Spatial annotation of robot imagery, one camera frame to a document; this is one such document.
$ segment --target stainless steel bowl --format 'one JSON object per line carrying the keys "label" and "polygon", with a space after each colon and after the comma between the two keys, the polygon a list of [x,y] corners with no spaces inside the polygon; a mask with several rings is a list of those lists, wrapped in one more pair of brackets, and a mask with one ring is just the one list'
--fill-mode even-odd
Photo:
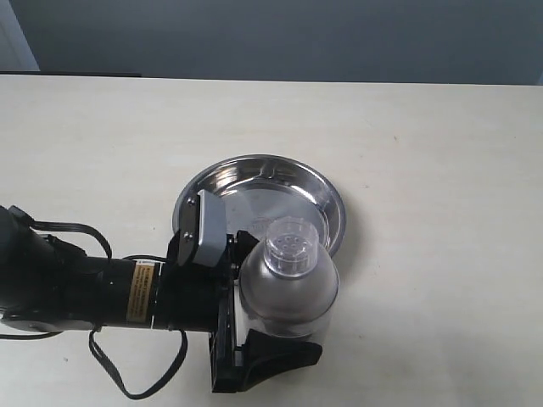
{"label": "stainless steel bowl", "polygon": [[179,208],[190,192],[201,189],[222,198],[227,207],[227,232],[249,231],[261,239],[275,219],[300,217],[313,223],[321,244],[334,255],[345,234],[345,207],[338,191],[310,166],[273,155],[244,155],[203,170],[182,190],[173,212],[179,229]]}

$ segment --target yellow label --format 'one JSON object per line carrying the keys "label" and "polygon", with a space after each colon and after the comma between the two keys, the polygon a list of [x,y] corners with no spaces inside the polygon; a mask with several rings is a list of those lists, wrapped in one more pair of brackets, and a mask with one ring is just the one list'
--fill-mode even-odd
{"label": "yellow label", "polygon": [[130,287],[130,297],[128,297],[128,309],[126,310],[128,322],[145,322],[147,320],[153,273],[154,265],[136,263]]}

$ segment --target white table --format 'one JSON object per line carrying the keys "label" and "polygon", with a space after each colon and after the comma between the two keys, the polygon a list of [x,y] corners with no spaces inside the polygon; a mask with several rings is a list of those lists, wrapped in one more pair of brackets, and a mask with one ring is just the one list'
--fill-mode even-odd
{"label": "white table", "polygon": [[[543,87],[0,76],[0,137],[0,204],[95,226],[117,257],[163,254],[177,194],[220,159],[286,155],[343,195],[319,365],[212,394],[206,336],[189,334],[180,372],[138,405],[543,403]],[[179,340],[98,339],[133,392]],[[0,343],[0,405],[135,404],[69,332]]]}

